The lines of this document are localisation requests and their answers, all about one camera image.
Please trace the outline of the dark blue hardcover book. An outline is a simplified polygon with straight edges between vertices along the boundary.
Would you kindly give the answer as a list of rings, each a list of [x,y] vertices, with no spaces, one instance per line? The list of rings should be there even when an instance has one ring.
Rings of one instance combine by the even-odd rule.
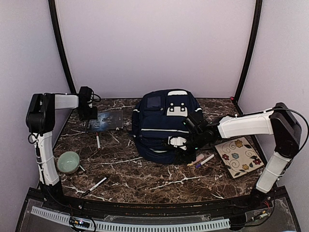
[[[86,132],[103,132],[123,128],[123,111],[111,110],[99,112],[97,119],[86,123]]]

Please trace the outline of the navy blue backpack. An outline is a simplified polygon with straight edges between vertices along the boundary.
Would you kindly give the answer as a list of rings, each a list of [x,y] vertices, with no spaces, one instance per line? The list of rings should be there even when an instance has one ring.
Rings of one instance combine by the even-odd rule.
[[[203,119],[193,94],[184,89],[165,89],[147,93],[132,112],[132,132],[141,157],[160,164],[176,164],[176,149],[166,147],[169,136],[192,140],[184,122],[190,114]]]

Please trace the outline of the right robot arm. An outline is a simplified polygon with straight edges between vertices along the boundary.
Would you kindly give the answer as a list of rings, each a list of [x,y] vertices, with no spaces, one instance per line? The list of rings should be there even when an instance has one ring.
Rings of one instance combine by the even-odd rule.
[[[169,138],[168,143],[181,148],[185,153],[193,153],[208,143],[219,139],[238,136],[272,135],[275,141],[274,152],[255,183],[246,205],[256,210],[265,202],[278,179],[284,175],[295,156],[301,151],[302,128],[294,117],[296,111],[279,102],[273,108],[239,116],[223,116],[213,121],[198,120],[190,114],[182,121],[188,129],[187,138]]]

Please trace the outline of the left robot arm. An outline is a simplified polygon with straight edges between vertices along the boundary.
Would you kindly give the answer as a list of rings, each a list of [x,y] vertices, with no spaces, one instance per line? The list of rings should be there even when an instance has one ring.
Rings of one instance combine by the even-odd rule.
[[[94,102],[101,97],[90,87],[81,87],[78,93],[37,93],[33,94],[26,115],[28,142],[34,145],[39,169],[40,184],[47,190],[61,189],[61,181],[56,171],[52,137],[56,123],[56,111],[77,109],[81,121],[97,119],[98,109]]]

